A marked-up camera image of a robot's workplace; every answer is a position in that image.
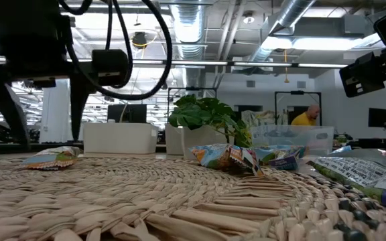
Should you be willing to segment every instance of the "light fixture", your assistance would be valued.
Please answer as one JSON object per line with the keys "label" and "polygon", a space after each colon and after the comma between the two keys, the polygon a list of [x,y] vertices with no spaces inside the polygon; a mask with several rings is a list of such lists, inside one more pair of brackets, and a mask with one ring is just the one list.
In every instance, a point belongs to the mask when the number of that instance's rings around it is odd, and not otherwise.
{"label": "light fixture", "polygon": [[288,50],[293,48],[293,45],[292,40],[286,37],[267,37],[266,40],[261,44],[261,48],[267,50]]}
{"label": "light fixture", "polygon": [[301,37],[293,42],[297,50],[349,50],[358,43],[357,39],[343,37]]}
{"label": "light fixture", "polygon": [[235,62],[233,65],[235,66],[243,66],[243,67],[291,67],[291,63],[273,63],[273,62]]}
{"label": "light fixture", "polygon": [[254,22],[254,17],[253,17],[254,12],[253,11],[245,11],[243,14],[244,17],[244,23],[250,24]]}
{"label": "light fixture", "polygon": [[346,64],[299,64],[301,68],[345,68]]}
{"label": "light fixture", "polygon": [[172,60],[172,64],[181,64],[181,65],[208,65],[212,63],[213,66],[226,66],[226,61],[192,61],[192,60]]}

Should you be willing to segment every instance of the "fluorescent light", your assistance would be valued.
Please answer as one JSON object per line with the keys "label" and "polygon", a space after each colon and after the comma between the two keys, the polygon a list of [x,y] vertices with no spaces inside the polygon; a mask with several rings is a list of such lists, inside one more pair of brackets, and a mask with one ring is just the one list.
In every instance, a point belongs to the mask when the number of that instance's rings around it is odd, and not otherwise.
{"label": "fluorescent light", "polygon": [[292,41],[285,37],[267,37],[261,44],[261,48],[266,50],[291,49],[293,47]]}
{"label": "fluorescent light", "polygon": [[226,66],[226,61],[192,61],[192,60],[174,60],[172,64],[182,64],[182,65],[201,65],[201,66]]}
{"label": "fluorescent light", "polygon": [[164,64],[163,60],[133,60],[133,64]]}
{"label": "fluorescent light", "polygon": [[244,67],[291,67],[291,63],[273,63],[273,62],[235,62],[235,66],[244,66]]}
{"label": "fluorescent light", "polygon": [[[74,7],[74,8],[79,8],[81,7],[81,4],[68,4],[69,7]],[[92,4],[90,7],[92,8],[105,8],[107,9],[108,8],[108,5],[104,5],[104,4]],[[133,8],[133,9],[149,9],[147,6],[145,5],[128,5],[128,4],[119,4],[119,7],[120,8]],[[169,10],[169,7],[160,7],[161,10]]]}
{"label": "fluorescent light", "polygon": [[346,64],[299,64],[301,68],[344,68]]}
{"label": "fluorescent light", "polygon": [[297,50],[349,50],[356,46],[357,39],[341,37],[301,37],[293,42]]}

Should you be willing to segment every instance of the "crumpled snack wrapper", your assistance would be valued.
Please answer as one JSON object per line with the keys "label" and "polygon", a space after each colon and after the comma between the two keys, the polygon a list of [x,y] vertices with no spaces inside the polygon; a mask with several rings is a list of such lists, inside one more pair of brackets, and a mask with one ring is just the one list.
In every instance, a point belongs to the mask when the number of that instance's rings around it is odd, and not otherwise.
{"label": "crumpled snack wrapper", "polygon": [[50,148],[23,161],[22,166],[29,169],[57,171],[77,162],[82,150],[78,147]]}
{"label": "crumpled snack wrapper", "polygon": [[244,169],[263,175],[254,151],[230,144],[214,144],[189,148],[200,164],[211,169],[227,171]]}

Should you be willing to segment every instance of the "computer monitor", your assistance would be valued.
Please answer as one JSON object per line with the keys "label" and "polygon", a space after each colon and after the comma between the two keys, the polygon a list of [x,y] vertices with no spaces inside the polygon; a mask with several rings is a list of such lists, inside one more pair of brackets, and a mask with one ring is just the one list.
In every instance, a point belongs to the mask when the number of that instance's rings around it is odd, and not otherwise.
{"label": "computer monitor", "polygon": [[386,128],[386,110],[369,108],[369,127]]}
{"label": "computer monitor", "polygon": [[[112,104],[108,106],[107,120],[120,122],[120,116],[125,108],[124,104]],[[122,123],[146,123],[147,105],[146,104],[128,104],[123,114]]]}

